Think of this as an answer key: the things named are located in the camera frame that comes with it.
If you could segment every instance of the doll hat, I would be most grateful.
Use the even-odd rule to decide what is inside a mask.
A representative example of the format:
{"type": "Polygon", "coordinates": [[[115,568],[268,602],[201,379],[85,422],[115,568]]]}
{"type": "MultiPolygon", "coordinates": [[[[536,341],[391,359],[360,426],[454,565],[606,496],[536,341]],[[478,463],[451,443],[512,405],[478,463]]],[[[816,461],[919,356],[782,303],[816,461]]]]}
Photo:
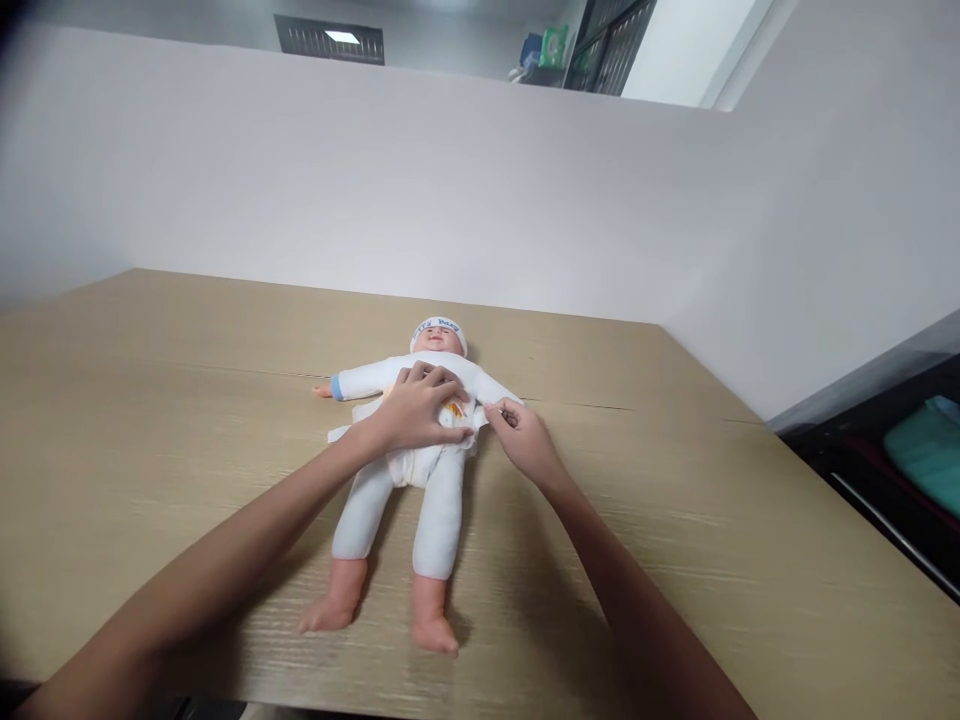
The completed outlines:
{"type": "Polygon", "coordinates": [[[445,328],[453,330],[457,334],[457,337],[460,338],[460,347],[463,348],[463,356],[466,357],[467,336],[463,334],[463,330],[461,330],[460,326],[457,325],[453,320],[442,317],[429,318],[428,320],[424,320],[422,323],[420,323],[420,326],[416,329],[416,331],[413,333],[413,337],[410,339],[410,352],[413,352],[413,346],[416,345],[417,338],[420,337],[420,333],[427,328],[436,327],[437,325],[442,325],[445,328]]]}

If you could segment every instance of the doll head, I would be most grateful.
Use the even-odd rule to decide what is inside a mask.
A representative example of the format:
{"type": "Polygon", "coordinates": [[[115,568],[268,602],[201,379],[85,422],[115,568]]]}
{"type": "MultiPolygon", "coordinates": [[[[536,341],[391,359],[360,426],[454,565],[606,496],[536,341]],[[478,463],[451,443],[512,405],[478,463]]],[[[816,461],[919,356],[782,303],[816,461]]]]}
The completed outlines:
{"type": "Polygon", "coordinates": [[[410,341],[410,352],[423,350],[452,352],[454,355],[466,357],[467,336],[453,320],[433,317],[420,323],[410,341]]]}

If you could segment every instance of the baby doll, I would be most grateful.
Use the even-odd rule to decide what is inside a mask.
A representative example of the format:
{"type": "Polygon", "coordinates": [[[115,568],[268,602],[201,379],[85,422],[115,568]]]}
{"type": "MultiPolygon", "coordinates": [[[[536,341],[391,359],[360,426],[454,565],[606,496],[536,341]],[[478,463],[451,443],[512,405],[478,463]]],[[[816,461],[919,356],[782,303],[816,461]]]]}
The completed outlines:
{"type": "MultiPolygon", "coordinates": [[[[486,424],[483,403],[496,403],[505,397],[520,400],[466,355],[467,339],[460,326],[447,318],[433,317],[414,332],[409,355],[344,370],[314,392],[337,400],[386,394],[402,368],[422,360],[455,373],[470,396],[469,403],[451,398],[440,411],[440,424],[476,431],[486,424]]],[[[380,401],[378,398],[354,408],[354,421],[373,413],[380,401]]],[[[330,441],[346,430],[332,431],[330,441]]],[[[300,632],[340,630],[353,622],[367,575],[367,555],[390,492],[394,487],[414,485],[424,488],[424,495],[413,546],[413,639],[425,650],[457,654],[459,644],[444,617],[444,603],[460,538],[463,466],[467,456],[476,452],[475,438],[474,433],[458,445],[390,453],[357,473],[333,536],[327,594],[304,612],[300,632]]]]}

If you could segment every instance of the ceiling light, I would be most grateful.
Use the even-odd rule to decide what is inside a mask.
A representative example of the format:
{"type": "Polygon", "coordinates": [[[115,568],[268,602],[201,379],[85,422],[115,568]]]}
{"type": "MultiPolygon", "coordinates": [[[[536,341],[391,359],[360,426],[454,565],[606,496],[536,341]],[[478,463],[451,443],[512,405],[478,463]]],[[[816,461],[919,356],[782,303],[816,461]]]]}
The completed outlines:
{"type": "Polygon", "coordinates": [[[324,30],[324,32],[329,35],[334,42],[345,42],[350,45],[359,45],[360,41],[357,40],[357,36],[353,33],[344,33],[339,30],[324,30]]]}

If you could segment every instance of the light wood tabletop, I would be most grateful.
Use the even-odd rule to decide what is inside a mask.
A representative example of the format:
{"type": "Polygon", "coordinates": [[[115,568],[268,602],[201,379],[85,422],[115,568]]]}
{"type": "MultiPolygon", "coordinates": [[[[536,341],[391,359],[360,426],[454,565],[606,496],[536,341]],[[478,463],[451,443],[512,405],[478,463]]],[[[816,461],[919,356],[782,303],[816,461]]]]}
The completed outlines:
{"type": "MultiPolygon", "coordinates": [[[[145,270],[0,318],[0,675],[51,675],[349,421],[317,378],[404,354],[435,314],[545,418],[761,718],[956,717],[960,608],[661,328],[145,270]]],[[[452,584],[459,659],[409,639],[412,488],[356,623],[295,634],[341,493],[170,688],[403,718],[629,715],[568,540],[485,433],[452,584]]]]}

